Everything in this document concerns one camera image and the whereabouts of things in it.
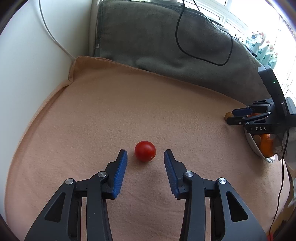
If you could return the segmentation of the large orange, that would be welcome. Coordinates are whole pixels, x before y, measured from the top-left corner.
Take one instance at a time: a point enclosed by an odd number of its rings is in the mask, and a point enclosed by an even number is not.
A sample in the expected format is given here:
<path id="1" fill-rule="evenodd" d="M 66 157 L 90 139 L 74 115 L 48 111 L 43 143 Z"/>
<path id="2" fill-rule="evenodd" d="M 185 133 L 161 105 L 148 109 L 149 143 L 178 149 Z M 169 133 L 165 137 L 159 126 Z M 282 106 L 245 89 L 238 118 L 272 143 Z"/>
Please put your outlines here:
<path id="1" fill-rule="evenodd" d="M 273 151 L 273 139 L 270 137 L 270 134 L 262 134 L 261 143 L 259 149 L 265 157 L 272 157 L 274 155 Z"/>

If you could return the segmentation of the small mandarin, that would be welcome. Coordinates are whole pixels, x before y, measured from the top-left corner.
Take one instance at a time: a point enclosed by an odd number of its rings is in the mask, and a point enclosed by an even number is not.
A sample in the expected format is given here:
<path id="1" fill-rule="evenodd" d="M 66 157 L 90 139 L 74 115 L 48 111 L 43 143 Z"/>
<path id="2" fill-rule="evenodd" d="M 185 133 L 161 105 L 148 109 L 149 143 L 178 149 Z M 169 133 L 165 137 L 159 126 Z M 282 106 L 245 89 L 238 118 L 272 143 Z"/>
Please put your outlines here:
<path id="1" fill-rule="evenodd" d="M 247 117 L 257 116 L 257 115 L 259 115 L 259 114 L 260 114 L 260 113 L 252 113 L 252 114 L 248 115 Z"/>

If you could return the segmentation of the brown longan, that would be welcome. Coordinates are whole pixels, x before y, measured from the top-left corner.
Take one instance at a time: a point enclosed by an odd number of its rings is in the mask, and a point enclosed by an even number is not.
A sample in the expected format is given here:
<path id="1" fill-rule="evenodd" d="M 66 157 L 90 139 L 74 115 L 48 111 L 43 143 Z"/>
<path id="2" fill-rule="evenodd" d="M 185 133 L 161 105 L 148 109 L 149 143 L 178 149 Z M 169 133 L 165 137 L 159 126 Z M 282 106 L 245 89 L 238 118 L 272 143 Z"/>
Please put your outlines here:
<path id="1" fill-rule="evenodd" d="M 224 119 L 227 120 L 228 118 L 233 117 L 233 116 L 234 116 L 233 113 L 228 112 L 225 114 Z"/>
<path id="2" fill-rule="evenodd" d="M 259 146 L 260 143 L 261 143 L 261 136 L 260 136 L 260 135 L 253 135 L 252 138 L 253 138 L 255 144 L 256 144 L 257 146 Z"/>

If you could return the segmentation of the white glove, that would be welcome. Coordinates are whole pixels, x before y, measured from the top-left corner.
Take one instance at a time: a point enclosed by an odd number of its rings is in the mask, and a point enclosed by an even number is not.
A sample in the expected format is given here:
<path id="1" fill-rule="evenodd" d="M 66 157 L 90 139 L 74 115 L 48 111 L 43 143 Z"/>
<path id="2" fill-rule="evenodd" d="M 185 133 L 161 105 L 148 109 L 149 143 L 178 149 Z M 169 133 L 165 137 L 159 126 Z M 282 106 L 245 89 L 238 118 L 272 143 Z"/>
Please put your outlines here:
<path id="1" fill-rule="evenodd" d="M 296 130 L 294 128 L 290 128 L 289 132 L 286 131 L 284 134 L 271 134 L 271 138 L 273 139 L 273 152 L 277 154 L 277 159 L 281 160 L 283 157 L 283 151 L 285 148 L 287 134 L 288 142 L 287 148 L 284 156 L 284 161 L 288 164 L 288 166 L 292 169 L 296 169 Z"/>

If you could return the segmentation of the floral white plate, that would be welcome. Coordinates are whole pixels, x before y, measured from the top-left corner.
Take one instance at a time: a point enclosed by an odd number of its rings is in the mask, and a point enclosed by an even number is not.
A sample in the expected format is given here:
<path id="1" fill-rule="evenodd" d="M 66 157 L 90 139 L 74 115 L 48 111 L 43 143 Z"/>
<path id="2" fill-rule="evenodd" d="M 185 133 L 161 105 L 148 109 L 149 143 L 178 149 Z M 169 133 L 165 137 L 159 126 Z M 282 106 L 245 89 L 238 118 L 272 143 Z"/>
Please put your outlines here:
<path id="1" fill-rule="evenodd" d="M 253 152 L 255 154 L 257 154 L 257 156 L 259 156 L 261 159 L 263 159 L 264 161 L 268 162 L 268 163 L 274 163 L 274 161 L 277 158 L 277 154 L 273 155 L 272 157 L 265 157 L 262 152 L 260 151 L 258 145 L 256 144 L 255 140 L 253 139 L 252 135 L 249 134 L 246 129 L 244 129 L 244 133 L 245 133 L 245 137 L 246 140 L 250 146 L 250 148 L 253 150 Z"/>

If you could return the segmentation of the green refill pouch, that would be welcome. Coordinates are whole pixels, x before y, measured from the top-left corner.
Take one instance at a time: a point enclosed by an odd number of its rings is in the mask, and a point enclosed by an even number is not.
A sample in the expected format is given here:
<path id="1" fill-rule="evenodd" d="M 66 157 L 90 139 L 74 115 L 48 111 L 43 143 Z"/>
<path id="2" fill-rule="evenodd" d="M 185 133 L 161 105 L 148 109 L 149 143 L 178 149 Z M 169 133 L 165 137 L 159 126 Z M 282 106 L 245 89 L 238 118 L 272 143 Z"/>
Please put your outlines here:
<path id="1" fill-rule="evenodd" d="M 264 56 L 261 64 L 268 65 L 271 69 L 274 69 L 278 60 L 278 54 L 271 51 L 267 52 Z"/>
<path id="2" fill-rule="evenodd" d="M 269 41 L 265 41 L 264 44 L 260 46 L 260 48 L 258 49 L 256 59 L 259 62 L 262 62 L 268 50 L 269 50 Z"/>
<path id="3" fill-rule="evenodd" d="M 245 46 L 250 49 L 250 51 L 253 54 L 257 54 L 257 51 L 259 50 L 260 46 L 263 44 L 265 40 L 265 35 L 263 32 L 252 32 L 250 36 L 244 40 Z"/>

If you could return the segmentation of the small red cherry tomato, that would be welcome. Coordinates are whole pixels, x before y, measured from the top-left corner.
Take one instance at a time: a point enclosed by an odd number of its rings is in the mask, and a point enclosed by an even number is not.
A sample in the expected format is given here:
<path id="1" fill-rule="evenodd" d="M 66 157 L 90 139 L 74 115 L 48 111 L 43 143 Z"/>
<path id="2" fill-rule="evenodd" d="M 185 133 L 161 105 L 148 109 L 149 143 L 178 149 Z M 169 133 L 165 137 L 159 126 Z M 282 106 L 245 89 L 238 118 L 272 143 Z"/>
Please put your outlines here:
<path id="1" fill-rule="evenodd" d="M 141 162 L 149 162 L 156 156 L 156 148 L 149 141 L 141 141 L 136 144 L 134 153 L 136 158 Z"/>

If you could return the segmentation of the grey cushion blanket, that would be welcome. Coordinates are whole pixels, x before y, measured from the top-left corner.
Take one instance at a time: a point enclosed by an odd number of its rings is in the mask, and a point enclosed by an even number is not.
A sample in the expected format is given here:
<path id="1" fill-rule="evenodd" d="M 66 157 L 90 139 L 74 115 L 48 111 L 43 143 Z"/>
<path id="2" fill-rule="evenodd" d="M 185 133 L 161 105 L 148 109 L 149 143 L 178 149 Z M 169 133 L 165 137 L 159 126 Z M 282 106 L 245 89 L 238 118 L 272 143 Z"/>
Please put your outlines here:
<path id="1" fill-rule="evenodd" d="M 194 9 L 93 1 L 89 55 L 206 87 L 244 104 L 269 97 L 259 62 Z"/>

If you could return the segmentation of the pink blanket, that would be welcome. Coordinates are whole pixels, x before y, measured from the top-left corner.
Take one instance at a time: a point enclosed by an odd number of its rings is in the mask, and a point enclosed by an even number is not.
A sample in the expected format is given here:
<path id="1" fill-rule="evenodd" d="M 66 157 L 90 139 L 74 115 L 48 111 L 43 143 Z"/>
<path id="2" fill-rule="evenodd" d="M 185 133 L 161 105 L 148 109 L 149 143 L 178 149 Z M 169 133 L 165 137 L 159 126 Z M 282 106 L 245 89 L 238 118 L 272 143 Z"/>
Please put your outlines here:
<path id="1" fill-rule="evenodd" d="M 128 164 L 121 192 L 107 202 L 114 240 L 178 240 L 184 201 L 171 193 L 164 151 L 202 178 L 226 178 L 264 230 L 289 194 L 286 168 L 250 148 L 225 113 L 242 104 L 210 89 L 109 60 L 79 57 L 69 85 L 31 123 L 6 184 L 6 220 L 23 240 L 60 185 L 105 169 L 121 149 Z M 139 161 L 137 143 L 156 156 Z"/>

